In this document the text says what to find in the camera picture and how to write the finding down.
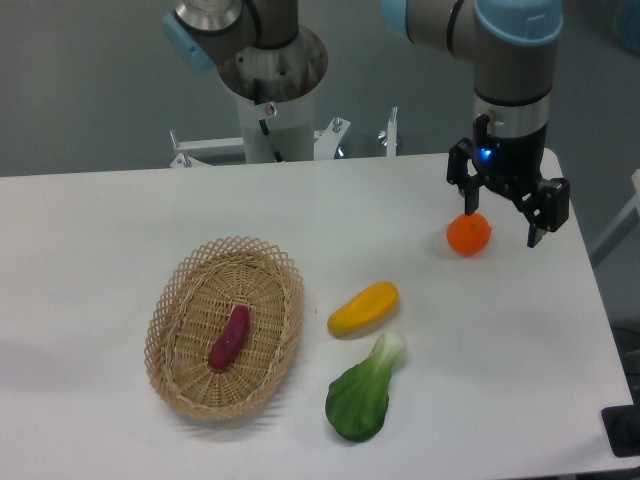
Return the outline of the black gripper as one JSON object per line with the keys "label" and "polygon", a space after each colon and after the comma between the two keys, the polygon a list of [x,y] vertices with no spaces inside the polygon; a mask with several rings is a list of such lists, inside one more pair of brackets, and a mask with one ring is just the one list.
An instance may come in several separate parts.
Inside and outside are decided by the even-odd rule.
{"label": "black gripper", "polygon": [[569,218],[570,182],[545,179],[541,174],[547,127],[523,136],[492,132],[487,115],[473,122],[473,137],[462,138],[448,153],[446,180],[464,198],[464,214],[479,207],[482,185],[502,196],[515,193],[513,202],[529,223],[527,246],[534,248],[546,233],[556,232]]}

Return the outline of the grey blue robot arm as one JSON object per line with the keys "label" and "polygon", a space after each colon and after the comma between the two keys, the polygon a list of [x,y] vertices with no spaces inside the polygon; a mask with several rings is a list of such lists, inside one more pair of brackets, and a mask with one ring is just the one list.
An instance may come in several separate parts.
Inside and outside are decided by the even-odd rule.
{"label": "grey blue robot arm", "polygon": [[[387,28],[474,67],[473,135],[449,152],[447,180],[466,213],[486,188],[528,221],[535,246],[569,216],[569,182],[542,176],[557,39],[558,1],[384,1]],[[180,1],[162,20],[176,52],[214,70],[236,97],[250,163],[318,157],[312,96],[328,66],[324,44],[294,1]]]}

